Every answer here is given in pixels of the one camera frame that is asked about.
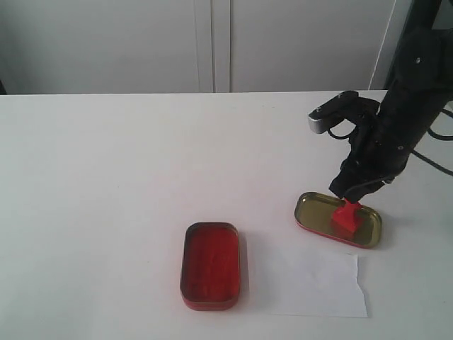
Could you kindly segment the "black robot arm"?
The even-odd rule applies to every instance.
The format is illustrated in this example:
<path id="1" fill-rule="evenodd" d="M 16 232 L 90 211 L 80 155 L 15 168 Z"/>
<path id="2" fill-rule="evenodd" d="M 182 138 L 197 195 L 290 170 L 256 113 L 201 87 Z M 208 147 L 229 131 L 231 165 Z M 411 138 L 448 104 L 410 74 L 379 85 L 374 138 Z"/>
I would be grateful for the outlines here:
<path id="1" fill-rule="evenodd" d="M 329 188 L 351 203 L 392 182 L 452 100 L 452 26 L 416 28 L 396 53 L 395 78 L 381 103 L 354 91 L 327 107 L 355 124 L 351 150 Z"/>

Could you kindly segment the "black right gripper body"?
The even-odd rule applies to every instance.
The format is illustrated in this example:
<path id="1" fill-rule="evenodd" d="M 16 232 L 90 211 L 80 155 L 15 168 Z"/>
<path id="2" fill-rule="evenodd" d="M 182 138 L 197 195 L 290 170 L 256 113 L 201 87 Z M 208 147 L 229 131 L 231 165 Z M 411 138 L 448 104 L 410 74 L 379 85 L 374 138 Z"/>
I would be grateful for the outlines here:
<path id="1" fill-rule="evenodd" d="M 407 163 L 407 143 L 378 115 L 377 101 L 359 101 L 346 111 L 355 124 L 350 153 L 329 190 L 338 198 L 363 198 L 391 183 Z"/>

